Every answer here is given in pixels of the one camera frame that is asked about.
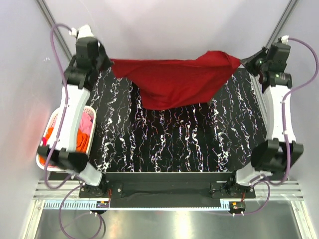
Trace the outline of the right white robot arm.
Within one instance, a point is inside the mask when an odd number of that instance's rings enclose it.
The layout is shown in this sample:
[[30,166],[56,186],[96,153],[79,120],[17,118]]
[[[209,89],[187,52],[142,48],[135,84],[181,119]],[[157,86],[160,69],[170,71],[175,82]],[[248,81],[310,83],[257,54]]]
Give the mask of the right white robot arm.
[[253,149],[250,163],[237,170],[234,180],[226,185],[231,197],[240,196],[244,186],[252,186],[259,180],[269,181],[276,173],[283,173],[286,180],[304,152],[304,146],[297,143],[291,121],[292,76],[285,72],[290,50],[288,44],[276,42],[241,60],[251,75],[259,77],[267,111],[267,135]]

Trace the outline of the red t-shirt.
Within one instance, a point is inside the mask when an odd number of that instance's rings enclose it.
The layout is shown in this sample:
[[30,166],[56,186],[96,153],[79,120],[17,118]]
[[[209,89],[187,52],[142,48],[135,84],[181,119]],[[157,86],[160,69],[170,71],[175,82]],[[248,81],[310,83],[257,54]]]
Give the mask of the red t-shirt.
[[193,60],[113,61],[114,75],[137,85],[143,107],[157,111],[210,101],[241,65],[222,51],[207,51]]

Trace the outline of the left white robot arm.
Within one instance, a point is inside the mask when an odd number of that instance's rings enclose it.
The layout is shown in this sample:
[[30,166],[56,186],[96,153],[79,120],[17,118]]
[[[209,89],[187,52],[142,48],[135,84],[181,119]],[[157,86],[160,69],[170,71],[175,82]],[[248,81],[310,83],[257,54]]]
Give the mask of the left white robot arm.
[[77,134],[84,107],[99,73],[111,66],[111,61],[94,36],[76,40],[76,53],[66,70],[62,71],[62,98],[51,136],[37,153],[45,160],[45,168],[53,165],[75,175],[90,185],[96,197],[103,197],[108,185],[102,173],[89,162],[88,155],[78,152]]

